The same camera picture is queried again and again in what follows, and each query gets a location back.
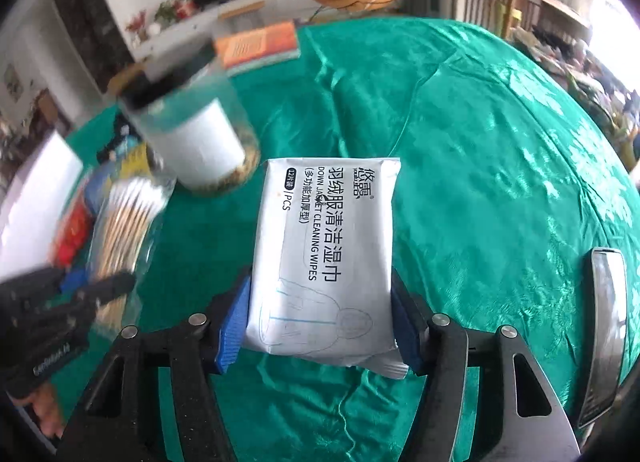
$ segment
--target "red object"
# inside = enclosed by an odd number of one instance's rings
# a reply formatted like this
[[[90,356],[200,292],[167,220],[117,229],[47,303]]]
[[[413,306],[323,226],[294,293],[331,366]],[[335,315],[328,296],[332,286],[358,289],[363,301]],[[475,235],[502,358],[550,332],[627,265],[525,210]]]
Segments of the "red object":
[[[198,7],[192,0],[176,0],[175,13],[178,19],[187,19],[198,11]]]
[[[92,217],[84,206],[82,197],[78,197],[65,224],[62,240],[56,253],[56,265],[71,267],[76,254],[89,237],[92,223]]]
[[[252,61],[258,65],[267,59],[271,62],[279,62],[300,56],[293,21],[218,38],[215,45],[225,70],[240,65],[246,66]]]
[[[146,10],[141,10],[138,15],[133,16],[133,19],[125,27],[127,32],[138,32],[141,28],[144,28],[146,20]]]

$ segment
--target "book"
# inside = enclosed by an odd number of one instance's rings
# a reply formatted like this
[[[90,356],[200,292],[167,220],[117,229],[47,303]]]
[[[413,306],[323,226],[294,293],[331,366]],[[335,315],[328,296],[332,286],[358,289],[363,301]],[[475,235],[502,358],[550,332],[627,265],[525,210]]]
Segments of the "book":
[[[300,57],[293,21],[238,32],[216,40],[215,45],[229,76]]]

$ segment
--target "green tablecloth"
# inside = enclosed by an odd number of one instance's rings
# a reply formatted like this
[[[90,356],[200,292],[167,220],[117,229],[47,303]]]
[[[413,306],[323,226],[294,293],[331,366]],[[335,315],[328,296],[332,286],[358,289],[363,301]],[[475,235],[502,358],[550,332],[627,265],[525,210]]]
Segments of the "green tablecloth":
[[[565,404],[582,354],[582,257],[622,249],[626,374],[640,351],[640,201],[569,95],[475,26],[379,18],[299,38],[299,60],[234,79],[264,158],[399,156],[393,263],[409,289],[464,326],[514,325]],[[70,137],[83,159],[108,141],[112,118]],[[220,199],[177,188],[140,289],[142,329],[204,308],[251,263],[263,177]],[[107,348],[92,337],[56,377],[67,415]],[[471,373],[456,460],[468,456],[477,380]],[[163,425],[180,460],[168,381],[162,372]],[[247,350],[214,379],[240,462],[395,461],[423,383]]]

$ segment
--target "glass jar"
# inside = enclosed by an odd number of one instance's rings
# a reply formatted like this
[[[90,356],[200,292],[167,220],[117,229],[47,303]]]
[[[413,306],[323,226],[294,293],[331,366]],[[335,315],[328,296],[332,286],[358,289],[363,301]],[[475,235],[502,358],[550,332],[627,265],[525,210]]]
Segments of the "glass jar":
[[[145,63],[118,103],[190,190],[232,189],[246,182],[260,161],[254,129],[210,42]]]

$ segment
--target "framed picture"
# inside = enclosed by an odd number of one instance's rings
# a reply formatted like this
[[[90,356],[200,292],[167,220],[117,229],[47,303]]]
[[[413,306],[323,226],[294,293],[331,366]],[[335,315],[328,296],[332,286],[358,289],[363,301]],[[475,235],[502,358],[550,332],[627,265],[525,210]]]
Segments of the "framed picture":
[[[14,102],[18,102],[22,96],[24,88],[22,87],[20,77],[18,77],[18,72],[15,71],[15,67],[11,63],[7,65],[7,68],[4,71],[4,85],[6,87],[6,91],[9,92],[9,95],[11,95]]]

